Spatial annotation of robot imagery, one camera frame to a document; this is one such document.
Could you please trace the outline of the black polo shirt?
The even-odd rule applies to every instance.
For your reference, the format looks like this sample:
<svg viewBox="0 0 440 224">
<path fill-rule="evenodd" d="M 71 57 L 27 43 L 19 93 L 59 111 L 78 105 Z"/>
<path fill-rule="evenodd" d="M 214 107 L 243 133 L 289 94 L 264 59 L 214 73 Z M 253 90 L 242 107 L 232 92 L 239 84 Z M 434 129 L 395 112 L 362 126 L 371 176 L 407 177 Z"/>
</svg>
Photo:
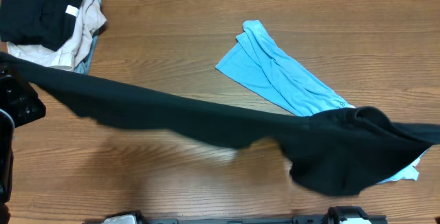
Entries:
<svg viewBox="0 0 440 224">
<path fill-rule="evenodd" d="M 105 126 L 166 128 L 226 148 L 245 148 L 259 139 L 274 138 L 292 163 L 292 179 L 329 196 L 357 195 L 439 143 L 437 125 L 392 122 L 373 107 L 306 117 L 280 115 L 43 67 L 5 53 L 1 61 L 76 115 Z"/>
</svg>

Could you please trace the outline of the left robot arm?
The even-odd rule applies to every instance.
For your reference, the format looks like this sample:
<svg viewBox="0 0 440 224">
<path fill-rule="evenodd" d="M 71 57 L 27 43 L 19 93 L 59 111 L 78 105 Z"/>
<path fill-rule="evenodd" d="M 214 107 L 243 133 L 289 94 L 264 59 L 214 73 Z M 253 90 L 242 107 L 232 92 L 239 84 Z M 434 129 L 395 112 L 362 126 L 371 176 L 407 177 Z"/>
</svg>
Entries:
<svg viewBox="0 0 440 224">
<path fill-rule="evenodd" d="M 6 203 L 12 191 L 12 138 L 15 128 L 45 116 L 38 94 L 11 65 L 1 64 L 1 224 L 10 220 Z"/>
</svg>

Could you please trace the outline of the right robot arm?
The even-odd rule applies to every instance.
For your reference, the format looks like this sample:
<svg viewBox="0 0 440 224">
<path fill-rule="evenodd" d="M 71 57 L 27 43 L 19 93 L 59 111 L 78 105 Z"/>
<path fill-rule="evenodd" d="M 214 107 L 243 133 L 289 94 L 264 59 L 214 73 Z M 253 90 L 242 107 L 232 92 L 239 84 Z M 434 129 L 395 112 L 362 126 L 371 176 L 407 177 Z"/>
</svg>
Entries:
<svg viewBox="0 0 440 224">
<path fill-rule="evenodd" d="M 371 224 L 368 214 L 358 206 L 338 206 L 328 209 L 327 224 Z"/>
</svg>

